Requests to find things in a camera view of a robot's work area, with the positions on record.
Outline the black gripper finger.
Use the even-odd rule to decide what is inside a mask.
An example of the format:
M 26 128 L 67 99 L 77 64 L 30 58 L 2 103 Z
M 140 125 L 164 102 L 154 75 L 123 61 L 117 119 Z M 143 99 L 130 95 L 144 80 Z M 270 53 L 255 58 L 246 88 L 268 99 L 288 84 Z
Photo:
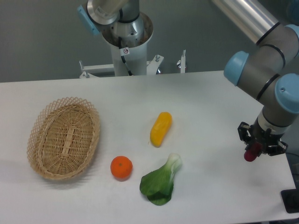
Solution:
M 284 154 L 286 152 L 287 148 L 288 148 L 287 143 L 285 143 L 283 141 L 279 141 L 276 145 L 267 147 L 267 149 L 268 149 L 267 154 L 269 156 Z
M 252 126 L 245 122 L 241 122 L 237 128 L 239 138 L 246 145 L 245 150 L 249 150 L 253 144 L 254 137 L 252 136 Z

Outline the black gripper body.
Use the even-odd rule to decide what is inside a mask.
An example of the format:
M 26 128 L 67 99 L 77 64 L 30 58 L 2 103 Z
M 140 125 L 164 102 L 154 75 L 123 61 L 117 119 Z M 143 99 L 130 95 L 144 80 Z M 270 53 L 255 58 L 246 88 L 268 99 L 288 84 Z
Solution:
M 253 144 L 261 145 L 259 154 L 267 154 L 268 146 L 276 145 L 280 141 L 280 135 L 272 134 L 272 129 L 267 128 L 263 130 L 258 123 L 252 125 L 252 136 L 254 137 Z

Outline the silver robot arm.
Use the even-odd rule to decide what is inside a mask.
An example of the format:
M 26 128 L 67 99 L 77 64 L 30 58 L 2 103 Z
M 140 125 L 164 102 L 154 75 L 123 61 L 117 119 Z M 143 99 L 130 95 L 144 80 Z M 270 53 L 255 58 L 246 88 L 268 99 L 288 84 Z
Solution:
M 238 127 L 246 144 L 244 158 L 253 161 L 262 154 L 284 154 L 281 140 L 299 114 L 299 76 L 280 71 L 299 55 L 299 28 L 283 26 L 256 0 L 216 0 L 215 5 L 258 47 L 250 55 L 235 53 L 224 68 L 224 76 L 263 109 L 249 125 Z M 93 35 L 102 35 L 111 47 L 116 76 L 154 75 L 162 57 L 148 63 L 147 42 L 153 27 L 140 11 L 137 0 L 90 0 L 77 9 L 78 17 Z

